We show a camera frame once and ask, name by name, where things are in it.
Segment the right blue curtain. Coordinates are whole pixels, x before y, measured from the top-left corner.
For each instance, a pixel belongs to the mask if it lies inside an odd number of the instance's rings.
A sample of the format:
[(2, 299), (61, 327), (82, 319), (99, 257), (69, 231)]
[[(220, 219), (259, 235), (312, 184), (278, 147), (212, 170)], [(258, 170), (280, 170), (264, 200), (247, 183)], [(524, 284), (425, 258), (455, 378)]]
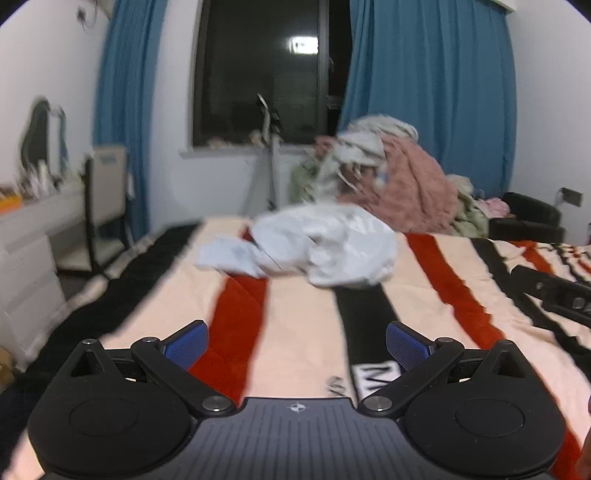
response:
[(414, 126), (447, 173), (487, 196), (509, 187), (516, 145), (514, 55), (492, 1), (353, 1), (339, 125), (383, 114)]

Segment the white desk with drawers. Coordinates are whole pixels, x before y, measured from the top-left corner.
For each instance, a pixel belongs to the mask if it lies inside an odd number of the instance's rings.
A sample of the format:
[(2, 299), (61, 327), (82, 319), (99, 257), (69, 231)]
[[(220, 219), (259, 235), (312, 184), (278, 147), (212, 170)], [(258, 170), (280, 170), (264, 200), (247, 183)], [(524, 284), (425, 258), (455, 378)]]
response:
[(84, 217), (76, 185), (1, 216), (1, 347), (32, 362), (65, 305), (49, 237)]

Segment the light blue t-shirt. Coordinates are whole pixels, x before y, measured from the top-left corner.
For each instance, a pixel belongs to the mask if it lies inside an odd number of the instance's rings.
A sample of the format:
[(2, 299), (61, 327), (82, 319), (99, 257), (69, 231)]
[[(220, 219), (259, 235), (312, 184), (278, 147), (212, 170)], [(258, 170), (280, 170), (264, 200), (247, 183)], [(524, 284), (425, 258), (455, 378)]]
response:
[(396, 232), (354, 204), (301, 204), (260, 215), (249, 240), (219, 236), (195, 266), (253, 278), (301, 275), (318, 288), (367, 288), (389, 278)]

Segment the wavy frame mirror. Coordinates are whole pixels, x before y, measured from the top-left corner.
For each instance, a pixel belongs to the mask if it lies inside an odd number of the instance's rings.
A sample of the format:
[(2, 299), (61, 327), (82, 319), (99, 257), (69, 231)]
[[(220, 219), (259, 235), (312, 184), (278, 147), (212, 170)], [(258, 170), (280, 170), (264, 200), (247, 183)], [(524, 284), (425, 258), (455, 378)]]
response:
[(20, 168), (23, 175), (39, 172), (42, 160), (49, 160), (49, 123), (54, 117), (58, 121), (58, 169), (50, 171), (53, 186), (64, 181), (70, 170), (69, 153), (66, 143), (66, 114), (61, 106), (52, 107), (46, 97), (37, 97), (32, 104), (29, 120), (20, 142)]

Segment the pink fuzzy blanket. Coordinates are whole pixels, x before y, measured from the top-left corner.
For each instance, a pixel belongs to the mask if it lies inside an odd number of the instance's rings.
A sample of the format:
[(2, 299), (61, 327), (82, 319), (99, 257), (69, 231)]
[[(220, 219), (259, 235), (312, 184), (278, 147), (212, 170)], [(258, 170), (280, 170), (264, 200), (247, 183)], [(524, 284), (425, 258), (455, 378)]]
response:
[(458, 211), (458, 192), (439, 163), (412, 140), (385, 138), (388, 181), (383, 190), (374, 186), (373, 176), (363, 174), (356, 192), (346, 191), (317, 202), (354, 204), (403, 233), (452, 231)]

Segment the green cloth in pile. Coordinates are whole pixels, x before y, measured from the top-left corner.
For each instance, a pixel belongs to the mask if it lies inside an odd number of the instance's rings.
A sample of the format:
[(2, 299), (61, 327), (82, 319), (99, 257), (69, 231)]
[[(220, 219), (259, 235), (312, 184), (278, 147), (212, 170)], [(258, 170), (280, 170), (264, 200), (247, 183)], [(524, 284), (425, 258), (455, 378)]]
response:
[(452, 234), (467, 238), (487, 238), (489, 218), (470, 195), (458, 192), (458, 211), (452, 222)]

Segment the dark window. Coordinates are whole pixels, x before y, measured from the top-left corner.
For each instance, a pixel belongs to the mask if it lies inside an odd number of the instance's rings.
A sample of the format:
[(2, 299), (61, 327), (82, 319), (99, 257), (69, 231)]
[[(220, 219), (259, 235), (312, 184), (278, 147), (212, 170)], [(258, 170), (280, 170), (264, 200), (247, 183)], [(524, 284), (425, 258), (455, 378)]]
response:
[(335, 134), (352, 50), (347, 1), (201, 2), (193, 145), (245, 143), (264, 109), (288, 143)]

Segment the white crumpled cloth on pile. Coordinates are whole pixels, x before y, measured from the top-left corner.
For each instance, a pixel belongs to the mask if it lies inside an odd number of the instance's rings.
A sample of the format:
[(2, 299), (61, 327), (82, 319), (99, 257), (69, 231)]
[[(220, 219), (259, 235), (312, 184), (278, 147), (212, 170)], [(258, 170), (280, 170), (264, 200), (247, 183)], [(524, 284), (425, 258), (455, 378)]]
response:
[(311, 184), (315, 198), (337, 197), (342, 192), (356, 192), (363, 174), (373, 176), (374, 186), (383, 190), (388, 181), (385, 138), (419, 140), (411, 124), (391, 116), (370, 115), (353, 121), (335, 137), (318, 137), (315, 157), (318, 173)]

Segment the left blue curtain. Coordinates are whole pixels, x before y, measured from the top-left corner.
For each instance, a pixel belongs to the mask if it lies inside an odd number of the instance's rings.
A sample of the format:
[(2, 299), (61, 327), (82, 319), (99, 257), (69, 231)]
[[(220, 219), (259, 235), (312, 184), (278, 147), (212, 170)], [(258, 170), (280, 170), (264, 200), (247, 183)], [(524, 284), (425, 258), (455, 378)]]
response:
[(93, 143), (128, 154), (134, 238), (148, 233), (149, 146), (156, 64), (165, 1), (117, 1), (103, 46), (95, 97)]

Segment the blue curtain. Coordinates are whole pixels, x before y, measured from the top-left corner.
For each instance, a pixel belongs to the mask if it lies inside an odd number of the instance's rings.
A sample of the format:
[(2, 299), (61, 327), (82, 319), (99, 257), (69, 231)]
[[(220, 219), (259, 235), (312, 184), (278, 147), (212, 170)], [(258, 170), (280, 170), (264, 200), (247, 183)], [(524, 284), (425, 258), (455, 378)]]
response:
[(339, 125), (383, 114), (414, 126), (447, 173), (487, 196), (509, 187), (516, 145), (514, 55), (492, 1), (353, 1)]
[(149, 146), (156, 64), (165, 1), (117, 1), (103, 46), (95, 97), (93, 143), (128, 154), (134, 238), (148, 233)]

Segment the striped cream red black blanket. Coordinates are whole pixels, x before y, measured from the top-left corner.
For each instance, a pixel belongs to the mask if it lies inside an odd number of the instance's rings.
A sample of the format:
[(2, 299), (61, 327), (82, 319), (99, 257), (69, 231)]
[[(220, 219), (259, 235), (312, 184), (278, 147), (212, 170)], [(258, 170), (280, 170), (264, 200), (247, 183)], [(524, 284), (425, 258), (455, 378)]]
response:
[(52, 377), (83, 339), (107, 348), (164, 338), (199, 319), (209, 347), (193, 373), (235, 401), (257, 397), (361, 399), (397, 375), (385, 333), (399, 319), (429, 338), (452, 337), (469, 348), (515, 342), (552, 392), (567, 424), (554, 465), (560, 479), (590, 475), (590, 330), (543, 310), (511, 286), (524, 266), (586, 284), (586, 247), (401, 234), (394, 274), (378, 294), (320, 289), (301, 277), (257, 280), (197, 268), (212, 239), (242, 237), (242, 219), (209, 219), (142, 239), (69, 300), (66, 317), (35, 361), (1, 396), (1, 475), (42, 474), (27, 438), (28, 416)]

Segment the beige black chair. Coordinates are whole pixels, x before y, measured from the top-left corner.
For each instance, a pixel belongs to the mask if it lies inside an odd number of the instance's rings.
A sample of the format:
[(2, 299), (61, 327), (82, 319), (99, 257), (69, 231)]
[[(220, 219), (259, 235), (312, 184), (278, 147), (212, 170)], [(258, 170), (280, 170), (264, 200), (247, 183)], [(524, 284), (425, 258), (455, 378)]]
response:
[(131, 247), (127, 234), (127, 150), (98, 146), (84, 163), (84, 240), (56, 260), (61, 274), (92, 278)]

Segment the white tripod stand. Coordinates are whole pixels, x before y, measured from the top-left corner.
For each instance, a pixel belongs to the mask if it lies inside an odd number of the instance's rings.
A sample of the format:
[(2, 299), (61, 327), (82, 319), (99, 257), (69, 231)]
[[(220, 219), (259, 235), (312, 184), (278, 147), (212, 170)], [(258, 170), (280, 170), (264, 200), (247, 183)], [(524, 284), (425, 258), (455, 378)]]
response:
[(256, 196), (257, 179), (262, 173), (266, 173), (269, 180), (266, 209), (274, 211), (279, 206), (279, 197), (277, 196), (277, 179), (279, 179), (279, 175), (277, 175), (276, 159), (280, 158), (280, 134), (283, 131), (283, 126), (280, 122), (279, 112), (270, 107), (270, 104), (266, 102), (266, 99), (260, 93), (256, 94), (256, 105), (259, 106), (259, 110), (263, 114), (263, 126), (262, 130), (260, 130), (263, 152), (259, 154), (256, 166), (253, 167), (252, 179), (242, 208), (243, 216), (249, 215), (253, 199)]

